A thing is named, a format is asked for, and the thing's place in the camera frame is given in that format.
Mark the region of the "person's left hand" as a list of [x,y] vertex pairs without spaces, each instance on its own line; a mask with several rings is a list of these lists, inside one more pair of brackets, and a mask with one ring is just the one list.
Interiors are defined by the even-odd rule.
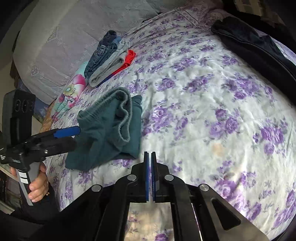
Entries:
[[24,197],[25,201],[29,199],[32,203],[39,202],[49,192],[49,182],[46,175],[46,166],[43,162],[39,165],[39,174],[37,178],[29,185],[30,192]]

